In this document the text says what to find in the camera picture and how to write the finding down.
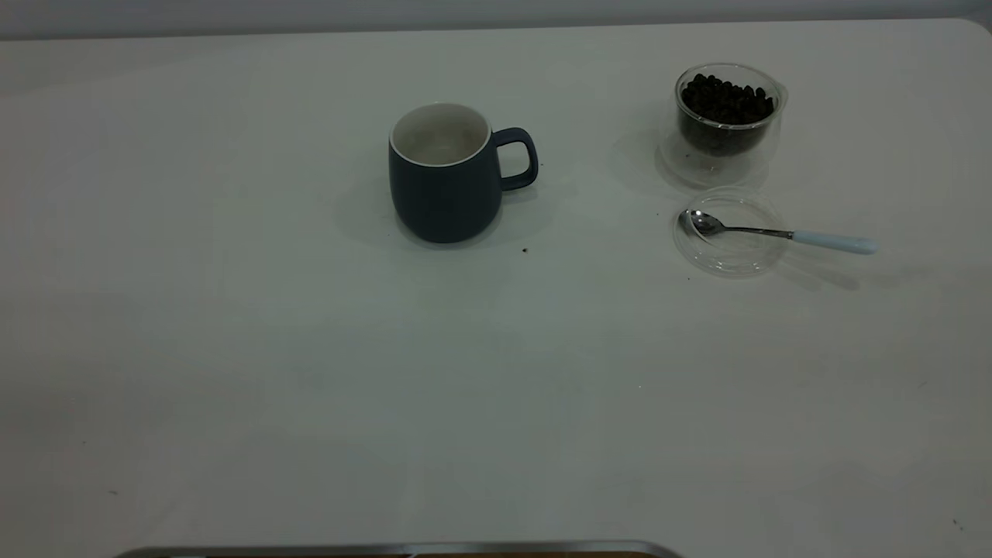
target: spoon handle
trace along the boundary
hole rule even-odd
[[[755,234],[764,234],[765,236],[778,236],[779,238],[792,238],[793,233],[790,230],[774,230],[772,228],[754,228],[751,226],[727,226],[723,230],[734,230],[737,232],[754,232]]]
[[[837,234],[809,232],[808,230],[796,230],[793,232],[793,240],[803,244],[812,244],[813,246],[842,250],[855,254],[867,255],[878,251],[878,242],[870,238],[859,238],[857,236],[840,236]]]

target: mug rim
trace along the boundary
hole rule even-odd
[[[462,109],[465,109],[465,110],[467,110],[469,112],[475,113],[476,116],[478,116],[479,118],[481,118],[482,121],[486,123],[486,128],[488,129],[488,132],[489,132],[486,135],[486,141],[482,142],[482,145],[480,145],[478,149],[476,149],[471,155],[465,157],[464,159],[459,159],[458,161],[455,161],[453,163],[445,163],[443,165],[431,165],[429,163],[421,163],[420,161],[414,161],[413,159],[411,159],[411,158],[407,157],[406,155],[404,155],[403,152],[400,151],[396,147],[396,142],[393,141],[394,140],[394,136],[396,134],[396,128],[400,125],[400,122],[403,122],[403,119],[406,118],[407,116],[410,116],[411,114],[417,112],[418,110],[421,110],[421,109],[424,109],[424,108],[428,108],[428,107],[435,107],[435,106],[453,106],[453,107],[462,108]],[[421,106],[418,106],[417,108],[413,108],[411,110],[408,110],[403,116],[401,116],[396,121],[395,124],[393,124],[393,129],[389,131],[389,148],[391,150],[393,150],[393,153],[396,153],[401,158],[403,158],[404,161],[410,163],[411,165],[417,165],[418,167],[427,167],[427,168],[430,168],[430,169],[443,169],[444,167],[453,167],[455,165],[460,165],[460,164],[464,163],[465,161],[471,160],[473,157],[475,157],[476,155],[478,155],[479,153],[481,153],[482,150],[485,149],[487,145],[489,145],[489,142],[492,141],[492,137],[493,137],[493,126],[492,126],[492,124],[490,124],[489,123],[489,119],[486,118],[485,115],[482,114],[481,112],[479,112],[478,110],[472,108],[471,106],[468,106],[467,104],[461,104],[461,103],[458,103],[458,102],[435,101],[435,102],[428,103],[428,104],[423,104]]]

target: double-walled glass cup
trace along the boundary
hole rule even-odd
[[[774,110],[750,124],[724,124],[693,112],[682,92],[697,74],[757,90],[772,99]],[[789,100],[786,88],[762,71],[730,63],[690,68],[676,81],[659,134],[666,167],[694,188],[740,186],[764,172],[779,147],[782,113]]]

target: white wall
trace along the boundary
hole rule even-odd
[[[0,38],[960,16],[990,0],[0,0]]]

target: glass bowl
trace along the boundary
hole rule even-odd
[[[693,112],[682,92],[697,74],[715,76],[741,87],[762,88],[772,99],[772,114],[750,124],[724,124]],[[694,187],[739,185],[764,171],[778,151],[782,113],[789,100],[785,86],[766,73],[732,63],[713,63],[686,70],[660,126],[659,149],[665,165]]]
[[[720,277],[751,277],[775,266],[788,241],[775,236],[727,231],[703,236],[680,215],[700,210],[726,226],[785,230],[779,213],[764,196],[743,188],[715,188],[702,193],[677,213],[672,224],[676,247],[696,267]]]

